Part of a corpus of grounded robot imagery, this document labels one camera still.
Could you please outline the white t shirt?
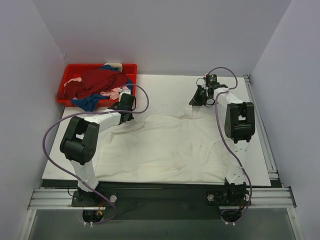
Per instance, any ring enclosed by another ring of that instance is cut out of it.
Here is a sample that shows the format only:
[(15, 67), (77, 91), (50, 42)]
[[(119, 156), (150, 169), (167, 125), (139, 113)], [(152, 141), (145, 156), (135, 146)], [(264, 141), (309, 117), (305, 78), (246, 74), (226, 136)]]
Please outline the white t shirt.
[(95, 174), (100, 181), (220, 185), (227, 176), (228, 151), (213, 108), (146, 115), (99, 137)]

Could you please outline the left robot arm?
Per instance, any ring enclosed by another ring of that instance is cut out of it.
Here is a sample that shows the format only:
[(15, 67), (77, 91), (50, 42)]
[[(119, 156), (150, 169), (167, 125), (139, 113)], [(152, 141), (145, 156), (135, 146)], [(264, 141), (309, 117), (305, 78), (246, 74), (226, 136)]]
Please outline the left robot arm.
[(73, 116), (69, 121), (60, 143), (60, 152), (70, 161), (75, 175), (80, 178), (77, 189), (90, 206), (95, 206), (101, 201), (101, 193), (96, 190), (99, 181), (92, 161), (99, 133), (133, 120), (131, 111), (135, 109), (135, 104), (135, 96), (122, 93), (119, 101), (102, 114), (84, 118)]

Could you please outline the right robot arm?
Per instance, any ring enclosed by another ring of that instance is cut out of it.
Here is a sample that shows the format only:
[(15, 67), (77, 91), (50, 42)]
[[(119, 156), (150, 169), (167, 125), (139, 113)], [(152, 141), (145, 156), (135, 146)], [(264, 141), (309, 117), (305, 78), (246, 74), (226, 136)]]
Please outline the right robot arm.
[(215, 74), (207, 74), (196, 81), (197, 89), (191, 106), (214, 106), (215, 118), (222, 143), (229, 152), (226, 181), (243, 185), (246, 153), (256, 131), (255, 106), (235, 96), (225, 84), (220, 84)]

